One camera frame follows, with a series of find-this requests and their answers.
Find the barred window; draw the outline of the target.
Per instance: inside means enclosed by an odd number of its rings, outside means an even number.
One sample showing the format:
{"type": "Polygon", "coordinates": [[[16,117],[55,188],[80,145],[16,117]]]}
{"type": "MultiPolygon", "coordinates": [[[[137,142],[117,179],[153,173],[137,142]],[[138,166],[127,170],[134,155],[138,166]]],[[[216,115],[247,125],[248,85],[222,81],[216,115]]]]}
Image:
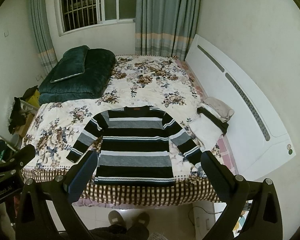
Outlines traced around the barred window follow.
{"type": "Polygon", "coordinates": [[[60,36],[95,26],[132,23],[136,0],[54,0],[60,36]]]}

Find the dark green pillow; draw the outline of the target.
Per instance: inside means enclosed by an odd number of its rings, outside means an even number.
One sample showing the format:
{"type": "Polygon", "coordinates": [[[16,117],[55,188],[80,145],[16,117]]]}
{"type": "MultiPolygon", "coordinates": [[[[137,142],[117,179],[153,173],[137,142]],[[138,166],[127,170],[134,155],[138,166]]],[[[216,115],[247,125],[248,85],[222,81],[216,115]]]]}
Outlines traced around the dark green pillow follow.
{"type": "Polygon", "coordinates": [[[86,45],[67,50],[61,60],[54,67],[51,83],[67,80],[85,72],[85,58],[89,47],[86,45]]]}

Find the beige folded garment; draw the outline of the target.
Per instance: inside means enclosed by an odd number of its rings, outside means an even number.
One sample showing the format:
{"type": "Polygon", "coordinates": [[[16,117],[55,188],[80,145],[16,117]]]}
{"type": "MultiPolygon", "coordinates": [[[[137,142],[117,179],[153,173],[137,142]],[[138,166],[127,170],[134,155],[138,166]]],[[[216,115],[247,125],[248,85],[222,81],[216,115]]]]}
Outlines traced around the beige folded garment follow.
{"type": "Polygon", "coordinates": [[[217,98],[207,97],[203,102],[219,114],[222,122],[228,122],[235,113],[230,106],[217,98]]]}

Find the white folded garment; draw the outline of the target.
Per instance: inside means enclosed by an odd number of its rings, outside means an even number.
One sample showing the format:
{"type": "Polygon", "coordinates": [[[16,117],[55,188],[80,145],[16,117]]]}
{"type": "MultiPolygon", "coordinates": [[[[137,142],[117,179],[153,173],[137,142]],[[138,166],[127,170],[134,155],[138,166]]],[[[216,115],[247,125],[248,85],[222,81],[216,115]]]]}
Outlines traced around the white folded garment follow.
{"type": "Polygon", "coordinates": [[[198,118],[191,121],[189,128],[199,141],[202,152],[211,151],[223,134],[221,129],[204,114],[200,114],[198,118]]]}

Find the white bed headboard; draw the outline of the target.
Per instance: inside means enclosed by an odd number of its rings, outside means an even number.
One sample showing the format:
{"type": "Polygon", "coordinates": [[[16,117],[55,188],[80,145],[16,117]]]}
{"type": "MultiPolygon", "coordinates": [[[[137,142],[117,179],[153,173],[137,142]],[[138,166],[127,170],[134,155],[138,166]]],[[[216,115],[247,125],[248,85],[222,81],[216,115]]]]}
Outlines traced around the white bed headboard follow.
{"type": "Polygon", "coordinates": [[[274,107],[232,59],[199,35],[185,59],[204,92],[234,110],[226,137],[239,174],[258,180],[295,157],[290,136],[274,107]]]}

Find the black grey striped sweater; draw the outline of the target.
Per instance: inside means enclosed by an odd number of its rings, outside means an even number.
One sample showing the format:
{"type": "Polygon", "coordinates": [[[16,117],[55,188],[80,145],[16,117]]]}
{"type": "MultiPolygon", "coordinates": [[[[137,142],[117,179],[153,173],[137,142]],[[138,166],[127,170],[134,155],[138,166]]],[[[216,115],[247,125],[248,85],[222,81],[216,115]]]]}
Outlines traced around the black grey striped sweater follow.
{"type": "Polygon", "coordinates": [[[98,138],[102,139],[94,178],[98,185],[173,185],[170,142],[185,160],[195,167],[200,165],[199,146],[177,121],[157,107],[123,107],[96,114],[66,158],[78,162],[98,138]]]}

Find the right grey slipper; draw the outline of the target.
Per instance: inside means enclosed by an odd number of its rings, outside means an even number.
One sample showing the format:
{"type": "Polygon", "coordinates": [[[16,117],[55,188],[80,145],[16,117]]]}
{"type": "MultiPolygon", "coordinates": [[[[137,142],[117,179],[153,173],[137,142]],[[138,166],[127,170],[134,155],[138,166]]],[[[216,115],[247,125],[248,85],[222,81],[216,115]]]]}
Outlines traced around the right grey slipper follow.
{"type": "Polygon", "coordinates": [[[133,221],[133,225],[143,225],[147,227],[150,222],[150,216],[146,212],[140,213],[133,221]]]}

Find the black clothes pile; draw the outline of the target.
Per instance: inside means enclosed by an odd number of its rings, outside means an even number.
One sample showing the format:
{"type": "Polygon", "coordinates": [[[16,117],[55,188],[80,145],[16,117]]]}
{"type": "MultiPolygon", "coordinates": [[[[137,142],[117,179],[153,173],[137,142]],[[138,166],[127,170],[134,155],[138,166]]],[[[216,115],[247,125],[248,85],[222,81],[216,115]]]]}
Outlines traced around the black clothes pile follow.
{"type": "Polygon", "coordinates": [[[40,93],[38,86],[28,88],[23,96],[14,98],[14,104],[9,117],[8,131],[13,134],[18,128],[26,124],[29,114],[35,115],[38,111],[40,93]]]}

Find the teal curtain left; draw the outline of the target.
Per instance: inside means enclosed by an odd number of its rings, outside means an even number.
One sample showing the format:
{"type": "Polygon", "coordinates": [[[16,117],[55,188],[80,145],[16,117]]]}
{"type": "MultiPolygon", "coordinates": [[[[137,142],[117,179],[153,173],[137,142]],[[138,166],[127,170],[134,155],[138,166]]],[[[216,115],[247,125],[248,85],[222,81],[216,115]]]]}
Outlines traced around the teal curtain left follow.
{"type": "Polygon", "coordinates": [[[37,54],[45,74],[57,64],[57,57],[50,36],[45,0],[27,0],[28,15],[37,54]]]}

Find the teal curtain right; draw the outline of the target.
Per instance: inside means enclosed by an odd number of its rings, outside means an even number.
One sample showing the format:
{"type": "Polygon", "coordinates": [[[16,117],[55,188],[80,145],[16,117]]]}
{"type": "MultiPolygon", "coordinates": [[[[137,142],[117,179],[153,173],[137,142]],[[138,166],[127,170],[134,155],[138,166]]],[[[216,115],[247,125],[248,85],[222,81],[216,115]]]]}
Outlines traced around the teal curtain right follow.
{"type": "Polygon", "coordinates": [[[136,0],[135,52],[185,60],[197,29],[200,0],[136,0]]]}

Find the teal curtain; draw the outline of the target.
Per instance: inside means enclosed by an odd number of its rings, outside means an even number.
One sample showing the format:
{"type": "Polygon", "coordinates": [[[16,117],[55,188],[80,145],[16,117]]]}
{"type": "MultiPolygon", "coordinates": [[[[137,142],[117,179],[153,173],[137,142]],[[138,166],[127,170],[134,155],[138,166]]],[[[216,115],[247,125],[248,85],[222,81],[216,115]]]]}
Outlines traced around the teal curtain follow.
{"type": "Polygon", "coordinates": [[[27,0],[28,15],[37,54],[45,74],[57,64],[57,57],[50,36],[45,0],[27,0]]]}
{"type": "Polygon", "coordinates": [[[136,0],[135,52],[185,60],[197,29],[200,0],[136,0]]]}

